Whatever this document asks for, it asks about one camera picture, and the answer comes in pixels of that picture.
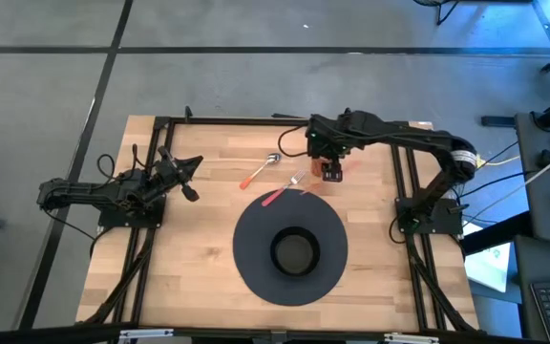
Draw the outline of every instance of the orange handle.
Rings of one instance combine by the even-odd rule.
[[[275,199],[278,198],[279,195],[281,195],[282,192],[284,192],[284,190],[286,190],[286,188],[282,187],[281,189],[273,192],[272,195],[268,196],[268,198],[263,201],[263,206],[267,206],[267,205],[271,204],[271,202],[275,201]]]
[[[245,190],[245,188],[252,182],[252,179],[253,179],[252,177],[253,176],[249,176],[245,178],[245,180],[239,184],[239,188],[241,190]]]

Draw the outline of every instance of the gray floor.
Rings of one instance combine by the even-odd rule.
[[[550,0],[540,2],[550,11]],[[0,0],[0,45],[108,46],[122,4]],[[434,12],[411,0],[142,0],[133,5],[122,45],[550,47],[530,4],[462,4],[439,28]],[[35,205],[37,186],[67,173],[104,60],[104,54],[0,55],[0,217],[8,221],[0,230],[0,330],[16,326],[46,234],[49,219]],[[550,105],[550,74],[538,73],[548,61],[550,54],[119,55],[80,180],[102,180],[95,159],[116,155],[128,115],[180,115],[184,105],[204,117],[335,116],[350,107],[384,119],[429,120],[490,157],[516,135],[483,128],[478,118]],[[514,155],[511,150],[503,158]],[[485,168],[466,189],[519,170],[518,162]],[[469,197],[468,214],[519,183],[511,180]],[[502,220],[526,208],[525,195],[518,193],[481,218]],[[96,215],[74,206],[69,222],[94,231]],[[37,327],[73,323],[89,244],[70,229],[64,232]],[[485,321],[510,307],[487,303],[477,306],[481,326],[517,336],[518,323]]]

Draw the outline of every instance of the black plate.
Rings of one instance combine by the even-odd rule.
[[[300,306],[316,301],[334,288],[345,269],[348,239],[343,223],[328,203],[311,193],[301,196],[299,190],[286,190],[262,206],[271,193],[252,202],[237,222],[233,237],[237,269],[247,286],[268,302]],[[285,274],[273,262],[273,240],[294,227],[310,232],[319,245],[317,264],[301,276]]]

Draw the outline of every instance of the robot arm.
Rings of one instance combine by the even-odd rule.
[[[346,110],[337,119],[312,115],[307,131],[307,154],[313,159],[328,160],[322,164],[322,178],[327,182],[343,180],[340,159],[352,148],[364,149],[374,143],[395,144],[429,152],[438,161],[441,171],[424,189],[412,197],[409,208],[415,215],[430,216],[434,205],[454,185],[473,178],[476,150],[465,139],[446,131],[412,128],[386,122],[376,115]]]
[[[89,204],[101,211],[100,226],[148,226],[160,224],[163,196],[181,185],[185,198],[194,202],[199,195],[189,186],[202,161],[198,156],[187,160],[171,157],[159,148],[161,160],[153,165],[155,173],[131,169],[108,183],[73,183],[53,179],[39,186],[37,203],[46,211],[71,204]]]

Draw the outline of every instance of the wooden table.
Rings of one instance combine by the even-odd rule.
[[[116,172],[131,167],[131,146],[145,157],[154,117],[130,116]],[[430,123],[415,123],[430,126]],[[388,226],[397,197],[391,149],[386,144],[354,150],[344,159],[361,163],[342,183],[325,183],[317,192],[345,225],[349,257],[336,287],[322,299],[301,307],[270,304],[243,282],[233,259],[232,237],[243,210],[257,197],[285,183],[298,169],[309,169],[308,157],[283,158],[266,168],[244,191],[239,183],[277,152],[277,138],[287,127],[178,124],[172,154],[186,159],[203,155],[192,186],[201,199],[186,201],[178,189],[168,195],[158,229],[143,299],[140,325],[223,329],[289,329],[313,331],[417,331],[407,251],[393,243]],[[288,152],[307,149],[304,130],[287,135]],[[403,169],[407,172],[404,150]],[[422,186],[439,171],[429,154],[415,154]],[[406,175],[408,194],[411,182]],[[302,184],[315,183],[311,176]],[[95,246],[77,320],[93,314],[112,291],[122,271],[130,229],[114,228]],[[441,288],[455,308],[477,326],[462,256],[446,235],[431,236]],[[130,318],[135,286],[127,293],[123,320]],[[432,300],[424,286],[429,324]]]

